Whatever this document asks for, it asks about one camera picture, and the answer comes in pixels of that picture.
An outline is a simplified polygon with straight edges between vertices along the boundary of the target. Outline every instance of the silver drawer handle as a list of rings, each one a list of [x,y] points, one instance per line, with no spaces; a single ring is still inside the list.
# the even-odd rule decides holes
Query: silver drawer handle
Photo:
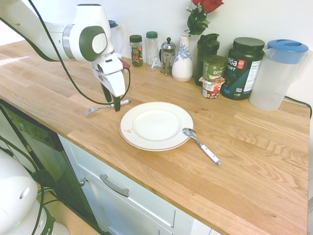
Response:
[[[112,184],[110,181],[108,181],[108,175],[100,175],[100,179],[112,190],[114,190],[115,192],[123,195],[124,197],[129,197],[129,189],[121,189],[117,186],[115,186],[114,184]]]
[[[86,181],[88,182],[88,179],[84,177],[84,179],[79,182],[79,186],[84,186]]]

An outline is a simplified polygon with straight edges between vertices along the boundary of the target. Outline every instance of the white plate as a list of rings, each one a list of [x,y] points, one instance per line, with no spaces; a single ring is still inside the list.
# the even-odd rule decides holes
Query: white plate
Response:
[[[121,119],[119,130],[126,142],[148,151],[163,151],[176,148],[189,137],[182,129],[193,129],[194,122],[183,108],[165,102],[137,105]]]

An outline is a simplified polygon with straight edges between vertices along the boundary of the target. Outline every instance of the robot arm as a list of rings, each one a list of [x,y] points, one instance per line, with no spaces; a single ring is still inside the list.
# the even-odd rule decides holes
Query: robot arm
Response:
[[[21,0],[0,0],[0,20],[22,35],[42,58],[59,60],[38,17]],[[119,102],[125,93],[123,65],[114,52],[104,8],[99,4],[79,4],[72,24],[45,25],[62,60],[91,62],[107,101],[111,102],[112,93],[114,103]]]

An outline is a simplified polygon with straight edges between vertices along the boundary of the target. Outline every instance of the green leaves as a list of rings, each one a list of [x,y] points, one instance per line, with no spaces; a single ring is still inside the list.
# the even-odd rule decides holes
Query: green leaves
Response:
[[[189,35],[201,35],[203,31],[208,28],[209,24],[209,22],[206,20],[206,11],[204,11],[203,7],[199,3],[195,9],[187,9],[187,11],[190,12],[190,16],[188,17],[187,21]]]

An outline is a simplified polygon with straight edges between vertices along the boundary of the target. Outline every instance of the red rose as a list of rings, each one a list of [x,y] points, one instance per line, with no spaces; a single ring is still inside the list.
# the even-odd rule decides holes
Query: red rose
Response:
[[[220,5],[224,4],[223,0],[192,0],[192,2],[196,5],[198,2],[203,7],[207,13],[214,11]]]

